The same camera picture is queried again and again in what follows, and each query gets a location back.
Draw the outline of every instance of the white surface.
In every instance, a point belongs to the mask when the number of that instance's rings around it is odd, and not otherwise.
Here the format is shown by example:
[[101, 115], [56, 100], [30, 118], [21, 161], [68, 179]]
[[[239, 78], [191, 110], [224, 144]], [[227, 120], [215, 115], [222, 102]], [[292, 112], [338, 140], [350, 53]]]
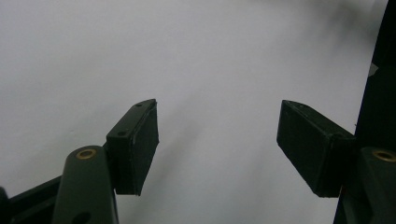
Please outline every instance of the white surface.
[[0, 186], [14, 196], [156, 98], [160, 141], [120, 223], [332, 223], [276, 144], [282, 99], [350, 132], [386, 1], [0, 4]]

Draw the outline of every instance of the brass screw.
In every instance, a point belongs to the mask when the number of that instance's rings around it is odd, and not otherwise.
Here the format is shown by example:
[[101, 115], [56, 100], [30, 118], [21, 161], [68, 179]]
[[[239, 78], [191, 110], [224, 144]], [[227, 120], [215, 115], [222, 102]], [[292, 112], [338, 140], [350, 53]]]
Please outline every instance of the brass screw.
[[375, 150], [373, 151], [373, 155], [375, 155], [382, 161], [396, 162], [396, 155], [391, 152], [387, 152], [384, 150]]
[[88, 160], [88, 159], [94, 157], [95, 155], [96, 155], [96, 150], [95, 149], [87, 148], [87, 149], [81, 150], [76, 155], [76, 157], [79, 160]]

